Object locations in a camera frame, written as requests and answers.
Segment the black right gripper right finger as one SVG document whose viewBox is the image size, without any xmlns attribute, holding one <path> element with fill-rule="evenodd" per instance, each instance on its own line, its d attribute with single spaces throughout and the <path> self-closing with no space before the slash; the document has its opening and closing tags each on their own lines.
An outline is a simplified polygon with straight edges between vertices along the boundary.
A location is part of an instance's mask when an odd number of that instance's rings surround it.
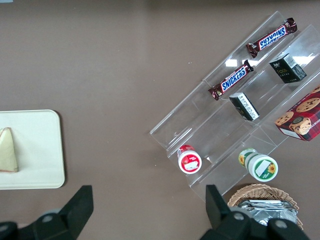
<svg viewBox="0 0 320 240">
<path fill-rule="evenodd" d="M 293 222 L 273 218 L 261 225 L 247 214 L 231 211 L 218 188 L 207 185 L 205 206 L 211 224 L 202 240 L 308 240 L 309 237 Z"/>
</svg>

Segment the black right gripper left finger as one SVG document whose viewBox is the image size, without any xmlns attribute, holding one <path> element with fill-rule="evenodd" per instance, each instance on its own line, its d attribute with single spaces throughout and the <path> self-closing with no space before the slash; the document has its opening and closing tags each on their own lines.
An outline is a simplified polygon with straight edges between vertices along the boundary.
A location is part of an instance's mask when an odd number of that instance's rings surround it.
<svg viewBox="0 0 320 240">
<path fill-rule="evenodd" d="M 0 223 L 2 240 L 76 240 L 94 211 L 93 188 L 83 185 L 57 213 L 47 213 L 19 228 L 16 222 Z"/>
</svg>

